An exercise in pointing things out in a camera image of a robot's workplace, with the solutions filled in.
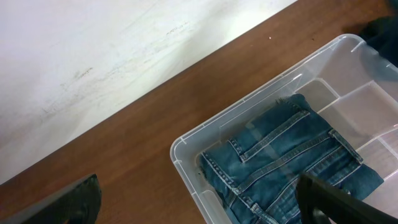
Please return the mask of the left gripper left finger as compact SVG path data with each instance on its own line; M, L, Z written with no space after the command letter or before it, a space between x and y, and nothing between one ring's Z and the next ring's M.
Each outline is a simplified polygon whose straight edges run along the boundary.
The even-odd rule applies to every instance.
M41 201L2 219L1 224L95 223L101 207L96 174L87 175Z

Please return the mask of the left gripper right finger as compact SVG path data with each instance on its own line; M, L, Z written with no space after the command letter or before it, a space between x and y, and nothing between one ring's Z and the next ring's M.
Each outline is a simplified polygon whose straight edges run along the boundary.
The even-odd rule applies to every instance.
M306 172L298 178L295 197L303 224L397 224L397 218Z

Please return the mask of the dark blue jeans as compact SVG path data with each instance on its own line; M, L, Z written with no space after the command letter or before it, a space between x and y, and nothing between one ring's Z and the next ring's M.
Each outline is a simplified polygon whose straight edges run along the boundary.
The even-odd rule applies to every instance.
M233 223L300 223L295 188L304 172L358 200L383 183L301 94L277 100L198 164Z

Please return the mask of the blue taped shirt bundle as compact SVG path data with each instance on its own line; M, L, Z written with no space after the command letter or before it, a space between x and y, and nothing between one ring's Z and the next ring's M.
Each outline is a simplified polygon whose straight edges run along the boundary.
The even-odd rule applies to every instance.
M397 0L389 0L388 3L394 14L368 22L359 36L397 67Z

